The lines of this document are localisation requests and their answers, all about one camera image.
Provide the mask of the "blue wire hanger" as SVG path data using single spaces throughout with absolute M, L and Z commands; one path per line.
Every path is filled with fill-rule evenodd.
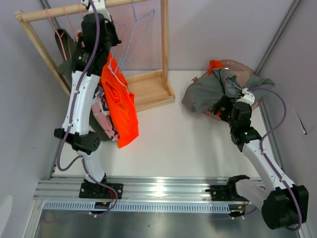
M 125 48 L 126 51 L 122 61 L 123 71 L 125 71 L 128 68 L 128 65 L 134 58 L 134 55 L 136 54 L 141 43 L 143 42 L 143 39 L 146 36 L 156 13 L 156 10 L 152 8 L 143 15 L 138 16 L 135 8 L 135 2 L 135 0 L 131 1 L 134 22 L 131 34 L 128 38 L 127 46 Z
M 115 75 L 117 72 L 121 72 L 121 69 L 125 63 L 126 55 L 128 50 L 128 30 L 124 23 L 120 23 L 116 20 L 113 21 L 117 30 L 117 35 L 121 43 L 114 47 L 112 52 L 112 58 L 110 60 L 110 65 L 113 65 L 113 61 L 116 60 L 117 66 L 111 70 L 112 74 Z

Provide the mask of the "grey shorts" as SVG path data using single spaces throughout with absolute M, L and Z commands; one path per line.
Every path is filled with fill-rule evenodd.
M 273 89 L 275 83 L 269 78 L 252 75 L 245 86 L 240 86 L 237 76 L 227 68 L 215 68 L 210 75 L 201 76 L 194 83 L 191 83 L 181 100 L 181 103 L 193 113 L 202 113 L 212 110 L 223 95 L 233 100 L 242 97 L 242 89 L 255 88 Z

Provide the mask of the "orange shorts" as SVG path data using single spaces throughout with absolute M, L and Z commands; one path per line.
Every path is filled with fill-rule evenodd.
M 135 95 L 130 92 L 128 83 L 112 53 L 103 66 L 100 84 L 105 93 L 111 120 L 119 135 L 118 148 L 123 148 L 139 136 L 139 122 Z
M 207 71 L 207 75 L 210 75 L 215 68 L 223 68 L 224 65 L 219 60 L 210 60 L 209 62 L 209 69 Z

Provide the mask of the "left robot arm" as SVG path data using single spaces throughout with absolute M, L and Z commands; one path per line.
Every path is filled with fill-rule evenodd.
M 73 165 L 73 162 L 65 168 L 60 165 L 63 146 L 70 144 L 77 152 L 74 160 L 82 161 L 85 181 L 92 184 L 90 193 L 96 198 L 103 198 L 107 194 L 108 184 L 100 162 L 101 140 L 96 132 L 89 130 L 89 119 L 103 67 L 111 48 L 120 44 L 121 40 L 111 16 L 87 14 L 81 27 L 82 35 L 71 58 L 72 85 L 66 117 L 61 128 L 54 130 L 54 136 L 60 139 L 55 160 L 60 171 L 67 171 Z

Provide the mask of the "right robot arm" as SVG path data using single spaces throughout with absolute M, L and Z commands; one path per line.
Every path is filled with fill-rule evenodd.
M 265 185 L 256 185 L 247 175 L 230 177 L 227 196 L 232 200 L 249 200 L 272 230 L 299 230 L 307 220 L 309 192 L 305 186 L 296 185 L 269 157 L 263 137 L 251 126 L 251 105 L 224 95 L 213 106 L 212 113 L 229 124 L 232 142 L 249 159 Z

